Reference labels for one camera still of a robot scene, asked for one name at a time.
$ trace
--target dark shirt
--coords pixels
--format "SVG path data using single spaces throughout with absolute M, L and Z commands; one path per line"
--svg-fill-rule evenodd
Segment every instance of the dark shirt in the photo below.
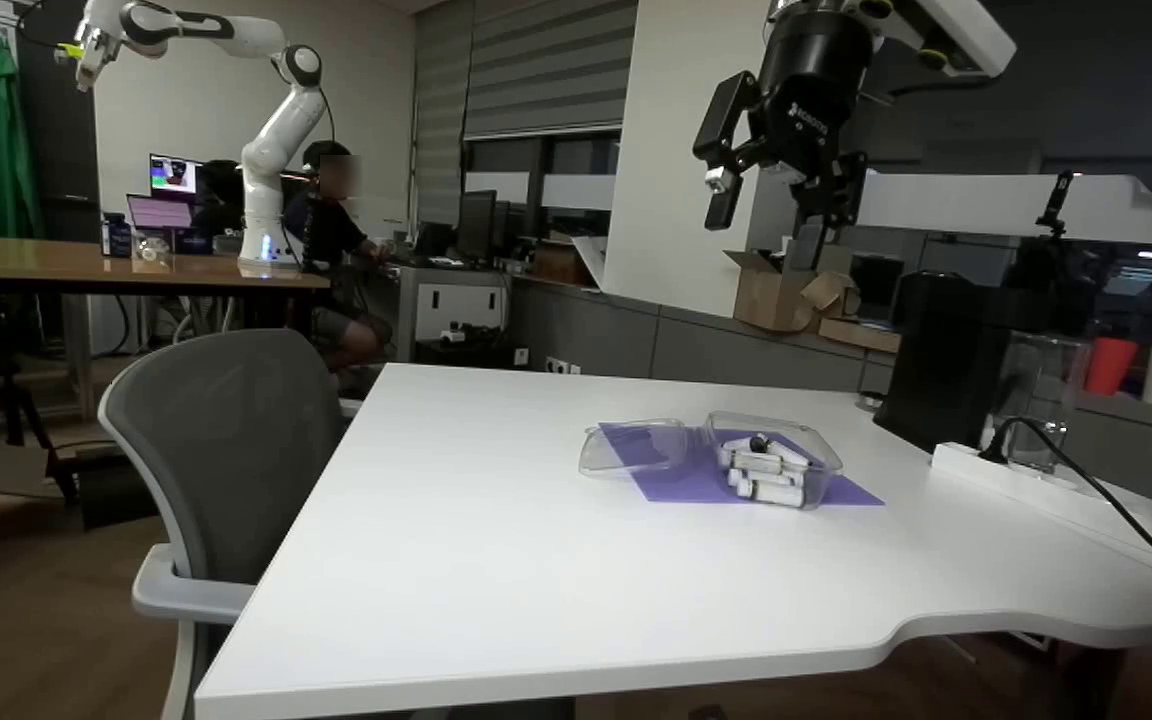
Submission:
M 285 213 L 287 232 L 303 240 L 303 269 L 330 272 L 349 260 L 373 260 L 373 240 L 325 194 L 298 194 Z

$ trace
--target chair backrest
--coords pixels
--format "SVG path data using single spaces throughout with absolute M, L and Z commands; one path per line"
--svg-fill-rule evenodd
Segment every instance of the chair backrest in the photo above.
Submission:
M 147 484 L 180 576 L 258 581 L 320 477 L 325 385 L 287 328 L 185 339 L 107 385 L 101 425 Z

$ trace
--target computer monitor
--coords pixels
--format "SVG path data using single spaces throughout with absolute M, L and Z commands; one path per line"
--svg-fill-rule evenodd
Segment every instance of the computer monitor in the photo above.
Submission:
M 194 197 L 198 194 L 198 164 L 180 155 L 147 155 L 147 194 L 153 197 Z
M 461 228 L 457 228 L 457 257 L 463 266 L 488 266 L 495 237 L 495 194 L 463 194 L 461 197 Z
M 191 204 L 173 197 L 128 197 L 128 226 L 134 232 L 187 232 Z

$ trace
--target floor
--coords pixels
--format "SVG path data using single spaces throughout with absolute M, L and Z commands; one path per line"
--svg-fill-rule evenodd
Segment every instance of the floor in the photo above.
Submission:
M 147 543 L 160 542 L 156 522 L 82 532 L 56 501 L 0 501 L 0 717 L 29 720 L 153 720 L 160 711 L 173 630 L 144 622 L 128 603 L 130 573 Z M 886 674 L 796 679 L 796 709 L 826 709 L 822 717 L 868 717 L 868 699 L 883 699 L 880 717 L 1021 717 L 1024 686 L 1017 664 L 990 657 L 990 645 L 911 645 Z M 612 711 L 620 720 L 673 720 L 674 711 Z M 566 711 L 463 711 L 469 720 L 536 720 Z M 1114 720 L 1152 720 L 1152 653 L 1136 653 L 1112 695 Z

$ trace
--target gray office chair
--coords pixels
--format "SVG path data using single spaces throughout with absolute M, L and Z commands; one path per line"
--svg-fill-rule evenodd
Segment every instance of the gray office chair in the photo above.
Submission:
M 107 385 L 101 425 L 173 542 L 130 586 L 144 617 L 176 622 L 162 717 L 191 717 L 191 690 L 325 470 L 327 416 L 327 369 L 287 328 L 185 339 Z

